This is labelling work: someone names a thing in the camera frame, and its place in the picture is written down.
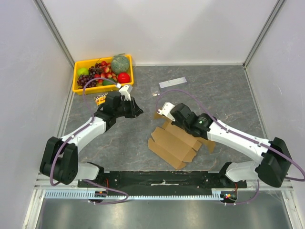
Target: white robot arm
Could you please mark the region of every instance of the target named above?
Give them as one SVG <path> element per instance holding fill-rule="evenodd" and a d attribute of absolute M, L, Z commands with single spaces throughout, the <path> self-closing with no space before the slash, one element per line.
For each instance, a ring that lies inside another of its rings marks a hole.
<path fill-rule="evenodd" d="M 169 118 L 173 125 L 184 129 L 187 133 L 195 137 L 203 137 L 206 140 L 224 144 L 251 158 L 252 161 L 243 163 L 228 162 L 224 165 L 222 172 L 231 181 L 238 182 L 240 180 L 261 179 L 273 187 L 281 186 L 291 163 L 276 155 L 271 150 L 261 147 L 260 144 L 276 148 L 291 158 L 286 144 L 282 139 L 275 138 L 273 141 L 270 141 L 246 134 L 226 125 L 220 120 L 217 120 L 218 123 L 214 122 L 207 114 L 197 116 L 184 104 L 175 106 L 171 103 L 165 103 L 162 109 L 158 110 L 158 113 Z M 259 142 L 259 144 L 234 135 L 229 130 L 253 139 Z"/>
<path fill-rule="evenodd" d="M 105 103 L 95 112 L 94 118 L 90 118 L 68 135 L 61 138 L 51 137 L 45 147 L 40 172 L 50 176 L 54 166 L 54 179 L 66 185 L 74 179 L 94 180 L 100 167 L 93 163 L 79 163 L 78 154 L 95 137 L 108 131 L 118 117 L 135 118 L 143 113 L 135 99 L 130 96 L 131 90 L 131 85 L 125 85 L 119 91 L 109 92 Z M 54 158 L 64 143 L 66 145 L 60 152 L 63 156 L 59 157 L 54 165 Z"/>

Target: cardboard box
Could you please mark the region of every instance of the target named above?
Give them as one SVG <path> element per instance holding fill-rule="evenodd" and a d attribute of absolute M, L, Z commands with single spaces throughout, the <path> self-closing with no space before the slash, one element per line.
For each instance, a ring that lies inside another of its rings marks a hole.
<path fill-rule="evenodd" d="M 207 146 L 210 153 L 213 152 L 215 142 L 189 135 L 158 113 L 155 113 L 154 118 L 162 118 L 165 122 L 152 132 L 148 148 L 175 169 L 181 169 L 186 166 L 186 162 L 192 162 L 202 144 Z"/>

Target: yellow plastic basket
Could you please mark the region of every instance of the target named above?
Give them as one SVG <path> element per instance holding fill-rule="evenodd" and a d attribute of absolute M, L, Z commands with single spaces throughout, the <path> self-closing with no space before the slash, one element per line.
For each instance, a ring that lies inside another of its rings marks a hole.
<path fill-rule="evenodd" d="M 130 63 L 130 67 L 127 71 L 127 73 L 130 76 L 130 83 L 123 83 L 122 85 L 131 84 L 133 85 L 133 72 L 132 72 L 132 57 L 130 55 L 124 55 L 127 57 Z M 101 58 L 101 59 L 95 59 L 95 60 L 87 60 L 87 61 L 77 61 L 74 66 L 74 77 L 73 77 L 73 86 L 72 90 L 81 95 L 83 89 L 79 89 L 79 86 L 77 85 L 78 75 L 77 70 L 80 68 L 90 68 L 91 66 L 95 66 L 96 63 L 101 63 L 102 61 L 106 61 L 107 63 L 112 61 L 112 57 L 109 58 Z M 99 93 L 99 92 L 108 92 L 108 91 L 115 91 L 118 90 L 118 88 L 113 85 L 107 85 L 107 86 L 98 86 L 98 87 L 90 87 L 85 89 L 85 94 L 92 94 L 92 93 Z"/>

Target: green apple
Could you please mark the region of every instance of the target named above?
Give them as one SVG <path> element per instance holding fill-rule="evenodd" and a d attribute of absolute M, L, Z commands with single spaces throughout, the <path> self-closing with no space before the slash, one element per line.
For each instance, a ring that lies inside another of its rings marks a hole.
<path fill-rule="evenodd" d="M 78 74 L 78 76 L 89 75 L 89 70 L 86 68 L 80 68 L 79 70 L 77 70 L 77 74 Z"/>

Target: table surface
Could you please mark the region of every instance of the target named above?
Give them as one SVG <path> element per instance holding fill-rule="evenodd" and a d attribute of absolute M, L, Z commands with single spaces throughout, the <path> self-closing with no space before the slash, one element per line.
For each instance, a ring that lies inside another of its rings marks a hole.
<path fill-rule="evenodd" d="M 92 140 L 79 154 L 79 161 L 93 162 L 105 170 L 174 170 L 152 152 L 147 141 L 151 132 L 163 123 L 154 120 L 155 103 L 160 82 L 185 77 L 187 84 L 181 88 L 199 99 L 216 118 L 241 131 L 263 137 L 253 99 L 242 66 L 147 66 L 134 67 L 135 85 L 131 92 L 144 114 L 135 119 L 119 118 L 106 133 Z M 86 96 L 92 109 L 94 97 Z M 197 103 L 187 95 L 170 92 L 160 100 L 184 103 L 196 114 L 201 114 Z M 65 133 L 77 129 L 90 118 L 82 96 L 75 95 Z M 219 171 L 225 162 L 244 162 L 247 156 L 222 144 L 216 144 L 210 154 L 202 146 L 197 156 L 182 170 Z"/>

